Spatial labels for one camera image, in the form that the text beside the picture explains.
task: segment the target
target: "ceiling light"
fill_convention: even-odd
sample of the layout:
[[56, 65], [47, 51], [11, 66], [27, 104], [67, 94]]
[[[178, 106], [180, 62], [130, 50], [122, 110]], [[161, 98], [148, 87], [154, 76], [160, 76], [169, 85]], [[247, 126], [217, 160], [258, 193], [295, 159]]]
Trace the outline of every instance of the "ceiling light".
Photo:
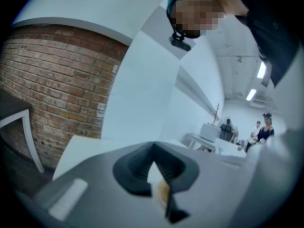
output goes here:
[[264, 62], [261, 63], [260, 70], [258, 71], [257, 78], [263, 78], [266, 72], [266, 66]]
[[251, 101], [252, 97], [256, 94], [257, 90], [256, 89], [251, 89], [246, 100]]

